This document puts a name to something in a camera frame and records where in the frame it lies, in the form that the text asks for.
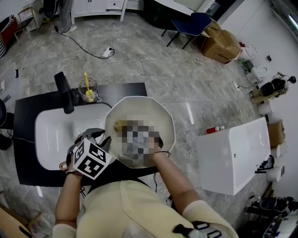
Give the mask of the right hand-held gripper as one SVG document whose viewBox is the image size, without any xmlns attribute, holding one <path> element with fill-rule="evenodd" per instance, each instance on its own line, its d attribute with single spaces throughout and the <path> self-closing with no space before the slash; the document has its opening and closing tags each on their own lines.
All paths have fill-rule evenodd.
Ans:
<svg viewBox="0 0 298 238">
<path fill-rule="evenodd" d="M 153 163 L 155 151 L 163 148 L 163 140 L 153 126 L 138 120 L 121 121 L 123 163 Z"/>
</svg>

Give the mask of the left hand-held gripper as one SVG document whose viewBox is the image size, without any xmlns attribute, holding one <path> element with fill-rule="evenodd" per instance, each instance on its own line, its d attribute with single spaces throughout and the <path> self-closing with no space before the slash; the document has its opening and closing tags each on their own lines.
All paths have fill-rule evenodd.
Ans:
<svg viewBox="0 0 298 238">
<path fill-rule="evenodd" d="M 101 144 L 96 143 L 96 138 L 105 133 L 101 128 L 89 128 L 84 134 L 84 140 L 79 146 L 74 144 L 69 147 L 66 156 L 66 174 L 85 176 L 95 180 L 108 167 L 112 156 L 108 153 L 111 137 L 106 137 Z"/>
</svg>

